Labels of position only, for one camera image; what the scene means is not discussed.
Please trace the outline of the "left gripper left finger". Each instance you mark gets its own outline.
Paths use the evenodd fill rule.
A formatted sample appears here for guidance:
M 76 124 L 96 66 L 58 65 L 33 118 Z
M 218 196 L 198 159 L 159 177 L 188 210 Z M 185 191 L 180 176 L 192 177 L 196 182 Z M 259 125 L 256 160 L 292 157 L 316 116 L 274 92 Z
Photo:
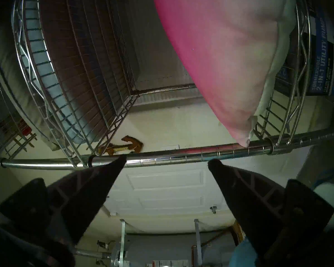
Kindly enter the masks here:
M 126 155 L 98 167 L 78 170 L 46 186 L 35 178 L 0 204 L 5 229 L 37 245 L 63 241 L 76 245 L 107 199 L 124 168 Z

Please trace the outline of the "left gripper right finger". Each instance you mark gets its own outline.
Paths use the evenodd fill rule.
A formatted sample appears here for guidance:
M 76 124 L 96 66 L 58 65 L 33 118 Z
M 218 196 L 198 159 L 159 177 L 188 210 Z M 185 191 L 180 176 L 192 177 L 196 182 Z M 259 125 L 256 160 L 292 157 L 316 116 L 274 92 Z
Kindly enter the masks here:
M 267 177 L 208 162 L 228 208 L 257 253 L 257 267 L 333 266 L 332 233 L 324 231 L 334 208 L 303 183 L 282 187 Z

